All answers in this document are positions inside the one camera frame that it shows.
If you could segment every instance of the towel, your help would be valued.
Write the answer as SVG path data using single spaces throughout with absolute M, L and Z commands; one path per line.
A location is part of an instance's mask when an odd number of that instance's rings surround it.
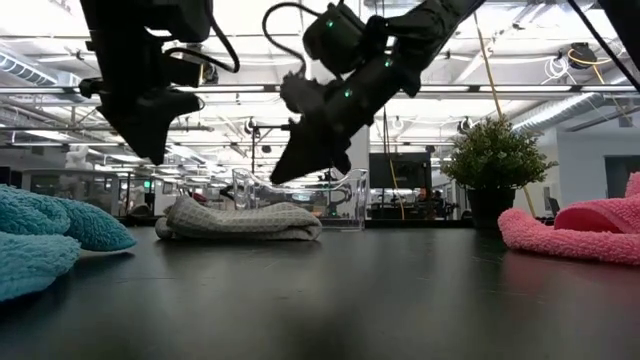
M 315 240 L 321 231 L 318 218 L 290 203 L 223 211 L 202 206 L 188 196 L 179 197 L 167 217 L 156 223 L 161 239 Z
M 640 174 L 634 173 L 624 199 L 573 204 L 562 210 L 554 227 L 520 209 L 498 220 L 505 244 L 547 255 L 640 265 Z
M 134 244 L 122 224 L 93 205 L 0 186 L 0 301 L 46 289 L 81 248 Z

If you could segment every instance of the green plant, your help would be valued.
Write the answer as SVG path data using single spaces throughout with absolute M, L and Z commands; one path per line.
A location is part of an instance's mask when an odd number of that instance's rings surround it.
M 545 171 L 557 163 L 547 162 L 538 152 L 535 135 L 511 130 L 505 117 L 478 123 L 466 136 L 454 139 L 451 162 L 442 172 L 477 190 L 521 188 L 544 181 Z

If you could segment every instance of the pink towel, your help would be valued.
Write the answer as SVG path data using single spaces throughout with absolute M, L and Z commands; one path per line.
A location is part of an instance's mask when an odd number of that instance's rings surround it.
M 498 220 L 511 249 L 640 265 L 640 173 L 631 175 L 624 199 L 576 203 L 562 210 L 555 229 L 520 209 Z

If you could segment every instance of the gray towel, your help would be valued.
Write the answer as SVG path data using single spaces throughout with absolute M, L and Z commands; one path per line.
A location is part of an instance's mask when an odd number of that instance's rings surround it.
M 315 240 L 322 231 L 320 220 L 290 203 L 261 209 L 223 211 L 180 197 L 166 218 L 156 222 L 161 239 Z

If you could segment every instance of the desk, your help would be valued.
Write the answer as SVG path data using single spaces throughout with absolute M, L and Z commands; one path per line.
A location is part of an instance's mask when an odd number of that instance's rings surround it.
M 0 306 L 3 359 L 639 359 L 640 272 L 472 229 L 156 241 Z

